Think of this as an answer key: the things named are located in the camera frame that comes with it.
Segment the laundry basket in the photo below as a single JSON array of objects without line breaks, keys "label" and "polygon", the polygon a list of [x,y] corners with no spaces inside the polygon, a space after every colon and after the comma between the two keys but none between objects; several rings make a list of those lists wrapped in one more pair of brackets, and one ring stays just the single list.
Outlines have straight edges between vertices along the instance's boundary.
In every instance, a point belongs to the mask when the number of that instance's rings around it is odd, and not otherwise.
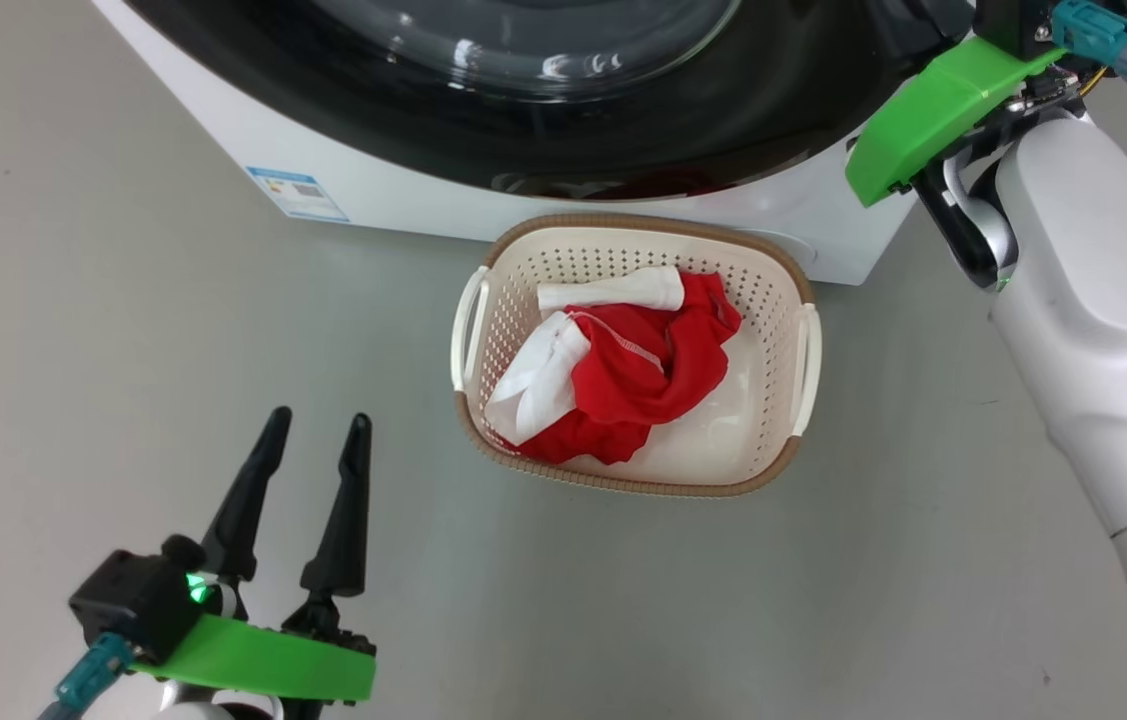
[{"label": "laundry basket", "polygon": [[[650,265],[724,278],[743,318],[724,344],[727,377],[690,414],[656,425],[630,462],[585,456],[547,465],[516,454],[483,407],[541,322],[536,285],[622,277]],[[553,215],[505,233],[470,278],[452,328],[452,384],[470,439],[503,465],[613,491],[727,497],[763,487],[790,464],[811,416],[820,350],[811,286],[773,243],[678,220]]]}]

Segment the red garment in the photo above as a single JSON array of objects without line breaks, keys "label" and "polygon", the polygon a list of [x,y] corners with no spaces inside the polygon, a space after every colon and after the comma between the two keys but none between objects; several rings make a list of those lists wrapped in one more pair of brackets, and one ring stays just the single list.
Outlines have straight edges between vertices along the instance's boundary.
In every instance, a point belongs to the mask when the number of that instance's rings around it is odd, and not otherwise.
[{"label": "red garment", "polygon": [[578,455],[623,462],[654,425],[696,407],[727,374],[724,341],[740,329],[717,273],[680,273],[683,305],[568,306],[591,340],[573,368],[576,410],[517,447],[529,457],[565,462]]}]

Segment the white cloth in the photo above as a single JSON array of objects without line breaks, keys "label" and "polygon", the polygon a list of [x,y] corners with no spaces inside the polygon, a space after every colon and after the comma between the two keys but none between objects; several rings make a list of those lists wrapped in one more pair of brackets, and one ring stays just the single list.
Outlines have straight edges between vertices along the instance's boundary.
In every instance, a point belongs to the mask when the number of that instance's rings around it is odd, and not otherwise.
[{"label": "white cloth", "polygon": [[623,278],[582,284],[541,283],[536,286],[541,318],[548,318],[568,305],[614,305],[618,302],[650,306],[653,310],[678,310],[683,306],[683,281],[678,277],[678,268],[667,265],[641,268]]},{"label": "white cloth", "polygon": [[514,355],[483,408],[496,434],[511,445],[522,445],[576,409],[573,368],[591,350],[591,341],[575,320],[562,313],[564,306],[616,302],[678,310],[683,306],[678,269],[641,268],[623,278],[536,286],[536,303],[545,320]]},{"label": "white cloth", "polygon": [[512,445],[522,445],[576,407],[573,368],[591,341],[567,313],[553,313],[527,336],[511,361],[483,416]]}]

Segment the white washing machine body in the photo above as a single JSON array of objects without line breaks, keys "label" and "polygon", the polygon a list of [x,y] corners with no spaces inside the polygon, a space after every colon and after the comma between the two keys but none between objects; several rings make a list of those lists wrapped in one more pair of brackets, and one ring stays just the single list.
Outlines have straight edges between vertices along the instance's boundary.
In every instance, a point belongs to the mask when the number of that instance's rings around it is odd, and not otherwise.
[{"label": "white washing machine body", "polygon": [[915,202],[906,193],[863,208],[843,174],[848,137],[754,183],[671,199],[549,199],[453,183],[304,127],[216,77],[124,0],[95,3],[257,184],[258,201],[269,195],[291,217],[487,242],[522,220],[553,213],[676,217],[760,233],[790,252],[811,279],[860,284]]}]

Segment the gray floor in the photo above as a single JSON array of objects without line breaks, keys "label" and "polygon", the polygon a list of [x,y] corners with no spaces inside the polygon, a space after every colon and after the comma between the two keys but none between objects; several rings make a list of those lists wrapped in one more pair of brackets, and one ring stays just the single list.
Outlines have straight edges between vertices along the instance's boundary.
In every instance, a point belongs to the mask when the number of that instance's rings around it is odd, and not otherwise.
[{"label": "gray floor", "polygon": [[[1127,146],[1127,88],[1098,118]],[[822,287],[799,460],[728,503],[545,483],[455,423],[450,310],[485,246],[286,220],[86,0],[0,3],[0,719],[82,650],[110,548],[202,531],[295,425],[247,597],[276,624],[356,411],[376,419],[376,700],[329,717],[1127,717],[1111,548],[924,217]],[[144,719],[125,679],[97,719]]]}]

